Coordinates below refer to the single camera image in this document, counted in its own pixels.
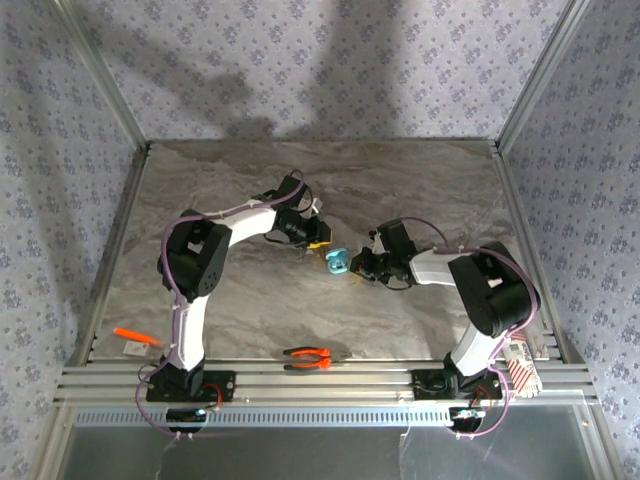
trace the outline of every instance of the purple cable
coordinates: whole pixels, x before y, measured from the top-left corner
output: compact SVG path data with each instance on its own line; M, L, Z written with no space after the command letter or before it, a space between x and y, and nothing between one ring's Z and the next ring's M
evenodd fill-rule
M136 406L138 407L138 411L140 412L142 417L145 419L145 421L149 425L151 425L155 430L162 433L163 435L176 437L176 438L180 437L179 432L172 432L169 429L163 428L162 426L154 422L151 416L144 411L144 408L142 407L142 403L140 402L140 392L142 391L142 386L144 384L147 384L149 382L149 379L153 375L158 373L160 370L166 367L167 364L169 363L169 359L173 354L173 349L175 348L176 340L178 338L178 328L180 326L180 307L182 307L183 302L186 300L184 296L180 293L180 289L178 288L178 285L176 284L175 279L171 274L171 270L169 269L169 258L167 256L167 244L169 242L169 237L171 236L171 232L173 232L173 229L177 225L180 225L181 223L199 222L201 220L219 220L221 218L231 217L233 215L236 215L237 213L244 212L245 210L267 208L282 202L286 202L287 200L295 197L300 192L300 190L302 190L302 186L304 185L304 174L300 170L295 169L295 170L292 170L289 175L292 175L294 173L297 173L300 176L300 181L298 182L298 186L291 193L285 195L284 197L276 198L273 200L267 200L265 202L256 203L256 204L245 203L244 205L239 205L237 207L230 208L229 210L225 210L223 212L216 213L213 215L190 215L187 217L180 217L173 220L165 227L162 233L162 242L160 244L160 259L162 262L162 271L164 272L167 278L167 282L169 283L171 290L173 290L173 293L175 293L176 295L176 298L174 301L174 307L173 307L173 319L171 324L171 347L164 361L161 362L160 365L158 365L154 370L151 370L151 372L149 372L142 379L142 381L136 387L136 392L135 392L135 402L136 402Z
M504 408L502 409L502 412L500 413L500 416L498 417L498 420L496 420L496 422L493 425L491 425L491 427L489 427L486 430L483 430L481 432L477 432L477 433L456 432L456 435L460 435L462 437L470 437L470 438L481 437L482 435L487 435L487 434L493 432L496 428L498 428L498 426L500 426L500 424L504 420L504 417L507 416L507 411L509 410L509 398L510 398L510 395L511 395L511 392L509 390L509 384L507 383L507 379L504 376L504 374L500 370L498 370L497 368L493 367L492 362L498 356L498 354L500 353L500 350L502 350L502 347L505 344L505 342L507 341L507 339L510 338L511 335L514 334L515 332L518 332L518 331L522 330L523 328L525 328L533 320L533 317L535 316L536 312L538 311L538 298L536 297L536 290L535 290L535 287L533 286L533 283L531 282L531 280L527 276L527 274L524 273L524 270L522 270L517 263L515 263L514 261L512 261L508 257L502 255L501 253L494 252L493 250L489 250L488 248L460 248L460 249L457 249L457 250L456 249L450 249L450 248L443 248L443 249L439 248L439 249L435 250L434 253L436 253L438 255L451 255L451 254L457 254L457 253L484 253L486 255L492 256L496 260L498 260L500 263L506 265L511 270L516 272L516 274L520 277L520 279L524 283L525 287L527 288L527 293L529 294L529 300L531 302L531 311L529 312L529 315L524 320L524 322L522 322L519 325L516 325L515 327L507 330L507 333L502 338L500 343L498 343L498 345L493 350L493 352L491 352L491 355L489 355L489 365L487 366L487 370L489 370L490 372L493 372L496 375L498 375L498 378L500 379L500 381L504 385Z

